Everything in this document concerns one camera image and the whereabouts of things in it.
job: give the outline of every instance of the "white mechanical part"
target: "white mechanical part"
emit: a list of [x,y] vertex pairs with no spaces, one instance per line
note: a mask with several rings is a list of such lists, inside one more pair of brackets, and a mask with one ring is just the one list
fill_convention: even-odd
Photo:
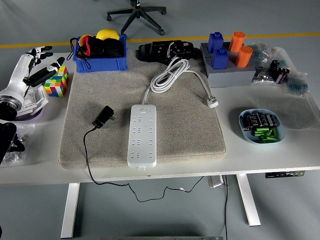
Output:
[[34,57],[28,53],[23,54],[16,64],[8,86],[0,92],[0,101],[11,104],[16,111],[24,105],[24,95],[28,86],[23,82],[29,77],[29,64]]
[[35,115],[49,102],[49,96],[43,86],[38,89],[30,89],[24,97],[24,105],[21,110],[17,112],[17,117],[30,114]]
[[155,105],[131,107],[127,162],[130,168],[145,170],[157,164],[157,110]]

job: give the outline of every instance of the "chair base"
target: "chair base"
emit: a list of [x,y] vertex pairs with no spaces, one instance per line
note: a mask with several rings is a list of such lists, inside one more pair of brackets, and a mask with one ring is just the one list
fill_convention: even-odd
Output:
[[139,19],[140,17],[143,17],[145,20],[147,20],[149,23],[151,23],[158,29],[158,32],[161,36],[165,35],[165,31],[155,20],[153,20],[147,14],[148,12],[160,12],[162,15],[164,15],[167,13],[167,9],[165,6],[136,6],[132,8],[124,8],[114,11],[108,11],[106,20],[111,21],[111,15],[115,14],[131,14],[126,23],[124,24],[123,28],[121,29],[121,34],[124,34],[125,30],[129,27],[129,25],[134,21],[135,18]]

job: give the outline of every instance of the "yellow floor line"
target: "yellow floor line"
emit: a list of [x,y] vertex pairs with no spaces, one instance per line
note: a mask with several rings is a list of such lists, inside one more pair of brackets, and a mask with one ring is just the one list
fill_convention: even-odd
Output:
[[[320,37],[320,32],[301,32],[301,33],[276,33],[276,34],[248,34],[245,36],[246,39],[263,39],[263,38],[291,38],[291,37]],[[224,39],[231,39],[232,35],[224,35]],[[184,37],[157,37],[157,38],[133,38],[127,39],[127,43],[149,43],[155,41],[171,41],[171,40],[182,40],[182,41],[196,41],[203,40],[207,41],[209,36],[184,36]],[[11,48],[32,48],[38,46],[68,46],[70,42],[36,42],[36,43],[21,43],[21,44],[2,44],[0,49],[11,49]]]

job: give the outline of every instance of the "electrical outlet socket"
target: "electrical outlet socket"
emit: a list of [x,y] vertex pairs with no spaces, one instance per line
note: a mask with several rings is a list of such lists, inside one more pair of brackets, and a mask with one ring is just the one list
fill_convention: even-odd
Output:
[[157,164],[157,110],[155,105],[131,107],[127,162],[130,168],[145,170]]

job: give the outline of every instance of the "blue cube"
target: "blue cube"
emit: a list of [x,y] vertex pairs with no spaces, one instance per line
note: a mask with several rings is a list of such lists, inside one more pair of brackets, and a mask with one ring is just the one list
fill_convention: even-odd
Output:
[[229,56],[225,48],[221,47],[213,51],[213,57],[211,60],[213,69],[226,69]]
[[209,41],[208,41],[208,52],[210,54],[214,53],[214,50],[222,48],[224,43],[224,38],[222,34],[218,31],[215,33],[210,33]]

